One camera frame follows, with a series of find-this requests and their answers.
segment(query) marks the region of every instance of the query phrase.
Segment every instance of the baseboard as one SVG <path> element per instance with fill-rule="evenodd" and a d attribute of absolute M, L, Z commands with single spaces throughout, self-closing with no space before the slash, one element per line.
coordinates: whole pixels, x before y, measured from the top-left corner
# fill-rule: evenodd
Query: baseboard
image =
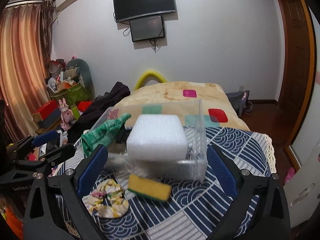
<path fill-rule="evenodd" d="M 292 149 L 291 145 L 285 147 L 284 150 L 287 153 L 287 155 L 289 156 L 289 158 L 293 164 L 293 167 L 297 172 L 301 168 L 301 163 L 300 163 L 299 159 L 297 158 L 296 153 Z"/>
<path fill-rule="evenodd" d="M 257 104 L 278 104 L 278 101 L 275 100 L 275 99 L 254 99 L 254 100 L 250 100 L 249 101 L 251 103 L 253 103 L 254 105 L 257 105 Z"/>

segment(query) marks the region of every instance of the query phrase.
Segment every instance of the gray bag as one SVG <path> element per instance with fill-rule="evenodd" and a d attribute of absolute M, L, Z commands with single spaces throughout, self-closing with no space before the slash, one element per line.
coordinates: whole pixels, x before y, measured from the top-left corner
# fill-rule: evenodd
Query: gray bag
<path fill-rule="evenodd" d="M 252 111 L 253 104 L 248 100 L 249 90 L 244 92 L 227 93 L 226 95 L 238 117 L 241 117 L 243 112 L 250 113 Z"/>

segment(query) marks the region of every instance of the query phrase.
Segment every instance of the teal patch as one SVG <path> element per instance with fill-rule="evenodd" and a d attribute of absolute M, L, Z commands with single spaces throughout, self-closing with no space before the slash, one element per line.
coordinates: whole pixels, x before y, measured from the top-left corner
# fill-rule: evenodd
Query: teal patch
<path fill-rule="evenodd" d="M 185 126 L 189 126 L 189 127 L 194 127 L 196 121 L 199 119 L 199 116 L 197 114 L 187 114 L 184 117 L 184 122 L 185 122 Z M 219 127 L 220 123 L 219 122 L 212 122 L 210 120 L 210 116 L 209 115 L 205 115 L 204 116 L 204 125 L 206 127 Z"/>
<path fill-rule="evenodd" d="M 151 106 L 143 106 L 142 113 L 143 114 L 161 114 L 162 105 L 151 105 Z"/>

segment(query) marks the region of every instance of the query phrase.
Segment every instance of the curtain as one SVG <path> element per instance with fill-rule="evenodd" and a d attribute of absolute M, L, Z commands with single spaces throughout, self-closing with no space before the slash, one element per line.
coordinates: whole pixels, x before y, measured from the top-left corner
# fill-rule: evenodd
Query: curtain
<path fill-rule="evenodd" d="M 51 60 L 52 49 L 52 16 L 55 7 L 52 0 L 42 0 L 40 13 L 40 37 L 44 48 L 45 67 L 49 73 L 49 61 Z"/>
<path fill-rule="evenodd" d="M 27 4 L 0 16 L 0 98 L 6 104 L 5 130 L 14 142 L 35 134 L 32 113 L 49 100 L 40 12 L 40 4 Z"/>

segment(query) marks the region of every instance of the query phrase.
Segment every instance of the blue patterned tablecloth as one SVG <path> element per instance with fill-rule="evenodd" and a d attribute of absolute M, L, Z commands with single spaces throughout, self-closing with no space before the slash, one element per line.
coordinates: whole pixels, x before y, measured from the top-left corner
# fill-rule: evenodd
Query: blue patterned tablecloth
<path fill-rule="evenodd" d="M 232 128 L 206 128 L 208 146 L 216 144 L 223 153 L 232 159 L 240 169 L 248 169 L 258 176 L 270 176 L 267 161 L 267 142 L 264 135 L 256 132 Z M 65 162 L 59 170 L 74 168 L 79 162 Z M 93 216 L 108 239 L 206 239 L 221 220 L 232 199 L 226 196 L 208 165 L 203 183 L 199 181 L 176 181 L 159 179 L 172 186 L 169 201 L 156 202 L 127 191 L 129 174 L 104 169 L 93 187 L 105 179 L 115 179 L 125 189 L 129 201 L 128 212 L 119 219 L 104 219 Z M 72 225 L 70 215 L 58 197 L 64 219 Z M 249 225 L 258 197 L 254 196 L 247 214 L 238 229 L 243 234 Z"/>

